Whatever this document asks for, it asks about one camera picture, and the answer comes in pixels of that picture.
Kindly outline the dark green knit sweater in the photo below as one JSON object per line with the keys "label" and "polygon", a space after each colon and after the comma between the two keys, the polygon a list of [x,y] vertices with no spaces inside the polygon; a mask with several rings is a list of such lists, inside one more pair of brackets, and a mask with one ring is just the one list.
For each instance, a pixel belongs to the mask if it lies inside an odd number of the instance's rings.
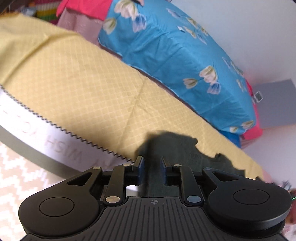
{"label": "dark green knit sweater", "polygon": [[149,133],[145,142],[135,152],[137,156],[144,157],[144,182],[140,188],[141,196],[178,196],[178,187],[164,184],[161,170],[162,157],[170,164],[188,166],[192,171],[199,173],[203,168],[210,167],[245,176],[246,171],[235,168],[224,154],[217,153],[214,157],[209,157],[196,148],[197,143],[196,138],[173,132]]}

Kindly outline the yellow and white patterned bedspread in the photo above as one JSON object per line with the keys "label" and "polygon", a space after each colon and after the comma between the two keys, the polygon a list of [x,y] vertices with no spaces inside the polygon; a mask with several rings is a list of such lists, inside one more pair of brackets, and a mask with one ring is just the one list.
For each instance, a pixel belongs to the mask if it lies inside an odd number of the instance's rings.
{"label": "yellow and white patterned bedspread", "polygon": [[134,159],[161,131],[197,138],[248,178],[263,169],[160,85],[81,35],[1,17],[1,239],[20,240],[21,202],[93,166]]}

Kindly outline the small white digital clock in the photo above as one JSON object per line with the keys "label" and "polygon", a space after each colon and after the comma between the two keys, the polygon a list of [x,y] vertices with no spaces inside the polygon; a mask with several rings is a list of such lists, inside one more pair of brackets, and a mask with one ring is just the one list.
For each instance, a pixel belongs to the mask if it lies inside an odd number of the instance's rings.
{"label": "small white digital clock", "polygon": [[257,91],[254,95],[253,95],[253,100],[255,101],[255,103],[259,103],[263,100],[263,95],[260,91]]}

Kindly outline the pink grey pillow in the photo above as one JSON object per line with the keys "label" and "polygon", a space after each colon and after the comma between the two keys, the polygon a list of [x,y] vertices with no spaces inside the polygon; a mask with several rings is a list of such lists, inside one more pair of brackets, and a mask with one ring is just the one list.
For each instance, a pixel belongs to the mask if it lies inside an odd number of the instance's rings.
{"label": "pink grey pillow", "polygon": [[79,33],[87,41],[99,46],[98,36],[103,23],[102,20],[90,18],[79,12],[65,8],[57,26]]}

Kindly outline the grey board against wall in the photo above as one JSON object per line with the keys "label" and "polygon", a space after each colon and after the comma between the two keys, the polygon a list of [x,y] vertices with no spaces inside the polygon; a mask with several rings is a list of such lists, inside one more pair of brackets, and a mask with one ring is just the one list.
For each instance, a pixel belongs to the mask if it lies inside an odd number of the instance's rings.
{"label": "grey board against wall", "polygon": [[295,85],[292,80],[255,85],[253,93],[260,91],[263,100],[256,103],[262,129],[295,124]]}

